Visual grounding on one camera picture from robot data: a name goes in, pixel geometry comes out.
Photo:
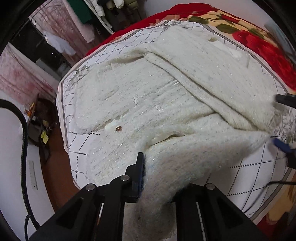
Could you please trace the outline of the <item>white fuzzy knit jacket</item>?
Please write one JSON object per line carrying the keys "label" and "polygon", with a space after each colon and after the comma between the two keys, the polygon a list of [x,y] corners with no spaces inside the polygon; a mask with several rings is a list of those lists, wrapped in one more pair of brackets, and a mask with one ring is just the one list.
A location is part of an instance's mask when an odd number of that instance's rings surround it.
{"label": "white fuzzy knit jacket", "polygon": [[246,53],[180,25],[73,82],[78,132],[99,133],[88,177],[107,184],[145,156],[144,189],[126,208],[124,240],[170,237],[172,197],[260,148],[285,111]]}

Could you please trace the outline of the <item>clothes rack with garments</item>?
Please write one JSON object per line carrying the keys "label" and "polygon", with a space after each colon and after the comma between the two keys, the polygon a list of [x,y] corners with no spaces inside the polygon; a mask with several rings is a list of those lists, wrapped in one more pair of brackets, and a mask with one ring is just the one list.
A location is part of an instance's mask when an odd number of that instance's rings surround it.
{"label": "clothes rack with garments", "polygon": [[142,20],[138,1],[66,1],[80,23],[113,34]]}

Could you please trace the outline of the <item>white grid pattern cloth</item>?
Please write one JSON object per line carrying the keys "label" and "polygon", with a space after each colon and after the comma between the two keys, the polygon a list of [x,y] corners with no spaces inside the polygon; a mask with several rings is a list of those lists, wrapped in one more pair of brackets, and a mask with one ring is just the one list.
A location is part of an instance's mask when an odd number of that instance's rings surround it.
{"label": "white grid pattern cloth", "polygon": [[[94,64],[102,63],[135,47],[146,46],[155,41],[167,28],[180,26],[194,32],[209,34],[228,48],[248,54],[249,64],[278,94],[289,92],[290,88],[258,54],[234,40],[231,35],[220,32],[216,27],[186,21],[162,21],[156,26],[137,29],[124,34],[118,40],[105,44],[79,61],[61,80],[58,87],[56,106],[64,148],[70,159],[73,182],[77,188],[90,183],[86,168],[88,153],[99,132],[79,134],[74,121],[74,85],[79,77],[88,72]],[[259,222],[285,193],[285,187],[266,183],[276,180],[291,180],[295,171],[287,167],[285,155],[272,142],[266,142],[254,154],[238,164],[207,175],[198,184],[213,183],[234,203],[245,211],[254,222]]]}

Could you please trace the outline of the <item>red floral blanket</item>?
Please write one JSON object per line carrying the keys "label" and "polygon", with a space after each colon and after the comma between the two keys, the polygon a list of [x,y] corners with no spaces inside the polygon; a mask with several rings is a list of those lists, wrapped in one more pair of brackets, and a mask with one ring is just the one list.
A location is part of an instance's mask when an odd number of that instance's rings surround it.
{"label": "red floral blanket", "polygon": [[272,70],[282,78],[289,88],[288,92],[292,94],[295,93],[295,64],[285,54],[280,44],[274,39],[271,33],[268,30],[257,27],[247,20],[206,3],[176,4],[166,11],[148,16],[124,30],[115,32],[99,45],[90,49],[87,54],[90,55],[101,46],[114,42],[122,35],[134,29],[153,26],[163,20],[191,21],[193,18],[208,19],[211,25],[217,25],[221,21],[224,21],[228,26],[233,25],[236,31],[231,33],[231,37],[263,58]]}

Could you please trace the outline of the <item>blue velvet quilt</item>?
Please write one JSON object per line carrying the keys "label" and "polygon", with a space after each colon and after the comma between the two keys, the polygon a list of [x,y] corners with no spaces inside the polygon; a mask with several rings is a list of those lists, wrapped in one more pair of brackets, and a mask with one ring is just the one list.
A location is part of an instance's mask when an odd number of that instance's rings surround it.
{"label": "blue velvet quilt", "polygon": [[281,28],[273,20],[266,22],[264,26],[280,44],[285,54],[295,64],[295,49]]}

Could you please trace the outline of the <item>white plastic bag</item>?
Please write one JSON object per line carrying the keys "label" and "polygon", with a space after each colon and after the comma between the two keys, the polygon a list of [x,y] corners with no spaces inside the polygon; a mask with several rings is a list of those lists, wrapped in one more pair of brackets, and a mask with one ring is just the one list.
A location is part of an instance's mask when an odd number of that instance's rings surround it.
{"label": "white plastic bag", "polygon": [[76,54],[76,51],[70,46],[69,42],[53,35],[47,31],[43,32],[43,37],[46,42],[55,48],[59,53],[65,53],[67,55],[73,56]]}

